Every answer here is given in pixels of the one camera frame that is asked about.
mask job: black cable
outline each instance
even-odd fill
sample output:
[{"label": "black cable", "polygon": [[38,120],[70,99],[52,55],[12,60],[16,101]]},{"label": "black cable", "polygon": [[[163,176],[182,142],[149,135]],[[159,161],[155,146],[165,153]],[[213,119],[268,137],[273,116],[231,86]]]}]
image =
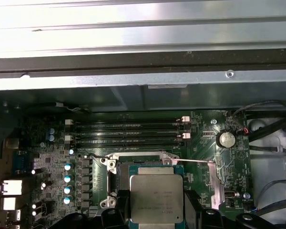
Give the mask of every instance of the black cable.
[{"label": "black cable", "polygon": [[263,195],[268,189],[270,189],[273,185],[276,185],[276,184],[286,184],[286,179],[285,179],[285,180],[274,180],[274,181],[271,181],[271,182],[269,182],[268,184],[266,184],[266,185],[262,188],[261,192],[259,193],[259,195],[258,195],[258,197],[257,197],[257,199],[256,199],[256,201],[255,201],[255,205],[256,205],[257,207],[258,207],[258,202],[260,201],[262,195]]},{"label": "black cable", "polygon": [[235,117],[238,113],[244,111],[244,110],[247,110],[249,108],[252,108],[254,106],[261,106],[261,105],[266,105],[266,104],[280,104],[282,105],[283,107],[285,107],[286,109],[286,104],[283,103],[282,101],[280,100],[266,100],[266,101],[262,101],[262,102],[258,102],[258,103],[254,103],[254,104],[249,104],[247,106],[244,106],[244,107],[241,107],[239,109],[237,109],[233,114],[232,114],[232,119],[234,119],[234,121],[241,127],[241,128],[244,128],[243,124],[240,123]]},{"label": "black cable", "polygon": [[268,151],[268,152],[277,152],[277,147],[262,147],[262,146],[249,146],[249,149],[256,151]]},{"label": "black cable", "polygon": [[257,139],[268,136],[284,127],[286,127],[286,118],[280,119],[268,126],[265,126],[259,130],[254,131],[254,133],[249,135],[249,142],[253,142]]},{"label": "black cable", "polygon": [[286,208],[286,199],[275,202],[273,204],[269,204],[266,207],[263,207],[262,209],[258,210],[255,214],[257,216],[262,216],[264,214],[277,211],[277,210],[281,210],[284,208]]}]

